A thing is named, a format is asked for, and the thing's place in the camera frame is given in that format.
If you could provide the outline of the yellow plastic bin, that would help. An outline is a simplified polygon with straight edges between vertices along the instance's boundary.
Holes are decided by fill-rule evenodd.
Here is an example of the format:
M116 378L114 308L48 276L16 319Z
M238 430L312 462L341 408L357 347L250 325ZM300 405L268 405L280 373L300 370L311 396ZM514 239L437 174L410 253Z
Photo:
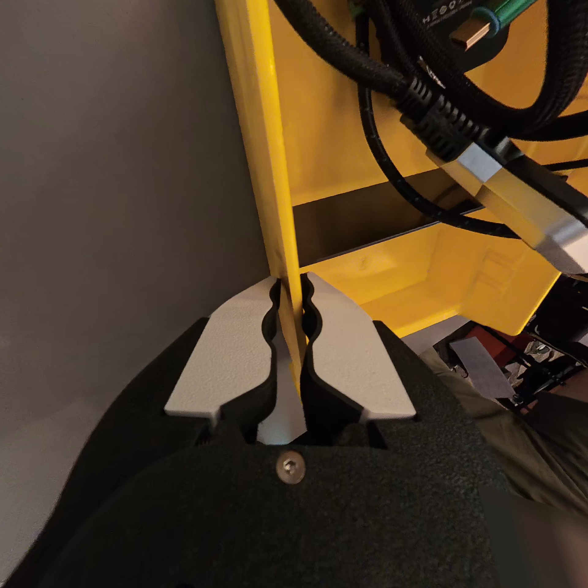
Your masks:
M449 43L449 35L486 2L412 4L429 33L446 45L479 89L508 107L530 107L545 74L548 1L535 1L498 35L468 51ZM574 275L558 271L522 239L482 235L437 221L301 267L294 206L389 182L364 135L357 78L366 82L367 74L376 74L376 89L399 88L400 76L384 73L384 68L386 63L400 67L391 54L382 55L371 20L369 55L384 65L370 66L359 55L355 19L367 1L215 5L270 271L282 281L280 317L296 382L307 346L300 280L305 273L342 290L398 336L457 315L504 334L519 334L560 275ZM407 182L418 173L445 172L427 156L428 147L389 95L372 90L371 101L381 142ZM510 140L587 196L587 159L557 161L572 153L587 156L587 136ZM503 224L467 194L481 208L458 215Z

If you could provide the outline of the braided HDMI cable green plugs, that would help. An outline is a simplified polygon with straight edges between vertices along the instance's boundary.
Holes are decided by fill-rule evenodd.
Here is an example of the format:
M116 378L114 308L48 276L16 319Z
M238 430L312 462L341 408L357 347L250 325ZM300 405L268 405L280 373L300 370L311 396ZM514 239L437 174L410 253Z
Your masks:
M498 35L535 1L488 1L475 7L470 16L453 31L449 43L468 51L483 39ZM496 101L465 76L454 57L437 37L429 33L411 1L367 1L355 19L356 48L369 55L369 21L384 57L396 58L400 86L376 89L376 74L366 82L357 78L358 101L364 135L376 162L388 181L415 209L437 222L468 232L504 239L520 239L505 224L462 217L444 210L418 193L402 177L381 142L373 113L371 91L386 93L405 116L410 129L438 156L456 156L458 148L479 139L491 145L491 135L523 141L566 141L587 135L587 110L560 116L579 94L587 77L587 1L548 2L548 46L545 74L539 96L527 108L515 109ZM419 73L421 57L443 86L433 90L433 82Z

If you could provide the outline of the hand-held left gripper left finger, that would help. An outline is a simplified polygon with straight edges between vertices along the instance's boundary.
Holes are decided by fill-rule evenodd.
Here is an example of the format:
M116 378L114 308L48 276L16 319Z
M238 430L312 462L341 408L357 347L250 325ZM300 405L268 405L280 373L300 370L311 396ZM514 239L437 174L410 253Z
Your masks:
M212 312L166 402L167 415L260 422L271 414L280 294L279 279L267 277Z

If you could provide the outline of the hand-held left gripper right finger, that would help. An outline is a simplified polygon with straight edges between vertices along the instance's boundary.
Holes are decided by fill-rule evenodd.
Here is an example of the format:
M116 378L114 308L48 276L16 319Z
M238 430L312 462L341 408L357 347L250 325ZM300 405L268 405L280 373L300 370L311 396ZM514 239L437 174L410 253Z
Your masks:
M300 277L307 339L300 398L307 422L404 420L416 415L370 316L313 272Z

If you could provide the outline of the black bin divider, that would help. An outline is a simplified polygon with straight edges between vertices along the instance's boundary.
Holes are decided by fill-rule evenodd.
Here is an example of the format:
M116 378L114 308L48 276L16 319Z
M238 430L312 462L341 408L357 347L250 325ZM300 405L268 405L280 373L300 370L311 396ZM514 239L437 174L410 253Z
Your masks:
M481 208L440 169L407 180L427 200L450 212L464 214ZM301 267L436 222L410 205L389 182L296 205L293 218Z

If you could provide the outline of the person's olive clothing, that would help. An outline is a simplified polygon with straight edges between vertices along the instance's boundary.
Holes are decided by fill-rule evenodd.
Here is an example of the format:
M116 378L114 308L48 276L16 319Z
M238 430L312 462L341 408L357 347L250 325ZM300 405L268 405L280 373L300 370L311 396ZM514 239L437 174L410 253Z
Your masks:
M586 402L542 392L528 414L515 414L483 398L433 348L420 358L477 424L518 496L587 518Z

